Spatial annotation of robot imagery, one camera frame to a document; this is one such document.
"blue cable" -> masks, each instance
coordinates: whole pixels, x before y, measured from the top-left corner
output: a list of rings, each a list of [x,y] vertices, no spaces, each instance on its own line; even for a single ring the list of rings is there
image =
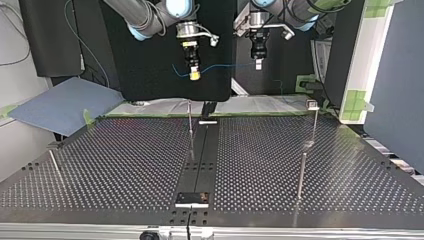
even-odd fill
[[[205,68],[204,70],[202,70],[201,71],[201,74],[203,74],[203,73],[205,73],[205,72],[207,72],[207,71],[209,71],[209,70],[211,70],[213,68],[216,68],[216,67],[228,67],[228,68],[231,68],[231,67],[245,67],[245,66],[250,66],[250,65],[254,65],[254,64],[255,63],[245,63],[245,64],[214,64],[214,65],[211,65],[211,66]],[[181,74],[181,73],[179,73],[174,64],[172,64],[172,68],[174,69],[174,71],[177,74],[177,76],[180,77],[180,78],[184,78],[184,77],[190,76],[190,74]]]

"gray sheet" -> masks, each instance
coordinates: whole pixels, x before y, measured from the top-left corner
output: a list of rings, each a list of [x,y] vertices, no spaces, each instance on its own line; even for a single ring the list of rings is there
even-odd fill
[[[86,125],[85,109],[94,119],[106,114],[122,101],[121,93],[74,77],[17,107],[9,116],[32,126],[70,136]]]
[[[365,130],[424,173],[422,9],[421,0],[395,5]]]

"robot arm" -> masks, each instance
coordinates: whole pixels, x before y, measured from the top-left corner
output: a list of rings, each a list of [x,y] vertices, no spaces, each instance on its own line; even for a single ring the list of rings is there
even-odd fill
[[[267,57],[266,43],[271,28],[283,28],[282,37],[290,40],[295,33],[289,25],[301,31],[309,30],[320,14],[342,10],[350,0],[335,0],[326,4],[326,9],[316,6],[319,0],[251,0],[236,19],[234,28],[241,37],[248,32],[252,41],[251,57],[256,60],[256,69],[262,69]],[[268,24],[271,14],[282,23]]]
[[[213,35],[197,22],[194,0],[162,0],[158,4],[147,0],[104,0],[127,22],[130,32],[139,41],[155,34],[165,35],[167,27],[177,24],[177,38],[184,49],[185,60],[191,70],[190,79],[200,79],[200,37],[209,37],[211,46],[218,44]]]

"metal rod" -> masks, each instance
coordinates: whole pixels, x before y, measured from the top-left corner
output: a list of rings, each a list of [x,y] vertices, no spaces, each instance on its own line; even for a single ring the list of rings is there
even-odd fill
[[[315,130],[317,130],[318,112],[319,112],[319,110],[315,111],[314,132],[315,132]]]
[[[56,157],[54,156],[53,150],[50,149],[49,150],[49,153],[50,153],[50,157],[51,157],[51,159],[53,161],[54,168],[56,169],[56,171],[60,171],[59,166],[57,165]]]
[[[193,138],[193,122],[192,122],[192,117],[191,117],[191,100],[188,100],[188,121],[189,121],[189,133],[190,133],[190,137]]]
[[[302,154],[302,161],[300,163],[299,188],[297,190],[298,199],[302,199],[302,188],[303,188],[303,178],[305,176],[306,156],[307,156],[306,153]]]
[[[312,133],[312,142],[315,142],[315,132],[316,132],[316,130],[317,130],[318,112],[319,112],[319,110],[316,110],[316,111],[315,111],[314,131],[313,131],[313,133]]]

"perforated metal table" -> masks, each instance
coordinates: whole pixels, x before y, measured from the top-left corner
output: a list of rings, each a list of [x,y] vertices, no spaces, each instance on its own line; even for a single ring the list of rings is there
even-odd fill
[[[419,183],[332,118],[313,133],[313,119],[218,118],[193,141],[185,118],[103,119],[53,152],[60,171],[46,153],[2,182],[0,222],[424,229]],[[175,208],[180,192],[208,192],[209,208]]]

